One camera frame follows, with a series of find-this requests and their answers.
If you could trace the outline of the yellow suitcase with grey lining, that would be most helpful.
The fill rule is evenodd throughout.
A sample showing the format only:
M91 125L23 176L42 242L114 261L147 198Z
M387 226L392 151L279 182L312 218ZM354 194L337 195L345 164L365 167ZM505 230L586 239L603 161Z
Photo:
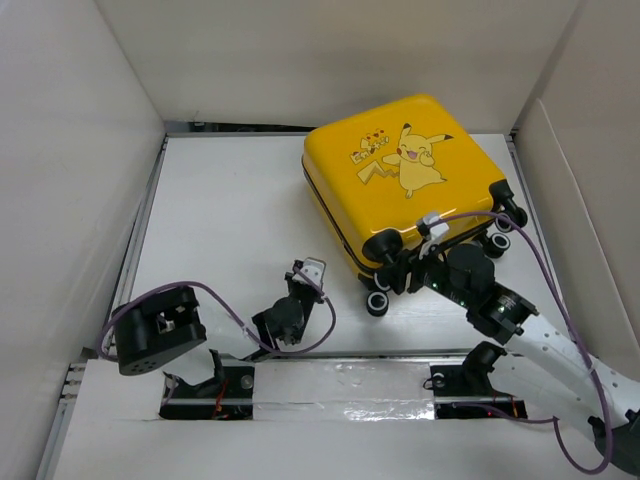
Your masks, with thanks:
M419 248L416 222L436 212L447 251L477 241L498 258L513 225L528 222L502 170L432 96L416 94L311 131L304 176L327 223L383 316L394 293L394 266Z

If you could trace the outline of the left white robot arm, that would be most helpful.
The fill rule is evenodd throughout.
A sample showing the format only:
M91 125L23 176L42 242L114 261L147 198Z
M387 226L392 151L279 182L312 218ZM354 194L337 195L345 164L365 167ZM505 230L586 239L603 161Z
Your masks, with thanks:
M198 281L177 281L157 287L117 307L98 340L101 358L115 362L123 376L139 376L156 370L204 345L207 328L199 314L198 289L209 294L241 331L258 346L243 357L256 363L271 358L301 356L315 350L337 324L333 304L324 292L323 263L296 261L285 274L288 293L271 307L252 317L248 326L239 314L211 287ZM301 343L312 310L325 304L331 312L327 332L309 347L284 351Z

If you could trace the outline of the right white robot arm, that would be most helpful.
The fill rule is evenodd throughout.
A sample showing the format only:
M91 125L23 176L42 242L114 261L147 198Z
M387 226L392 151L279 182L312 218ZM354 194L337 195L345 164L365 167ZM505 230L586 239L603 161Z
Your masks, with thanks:
M495 267L471 244L412 254L409 291L428 287L466 311L485 341L465 358L462 381L552 411L593 442L613 466L639 473L639 384L581 350L537 308L495 279Z

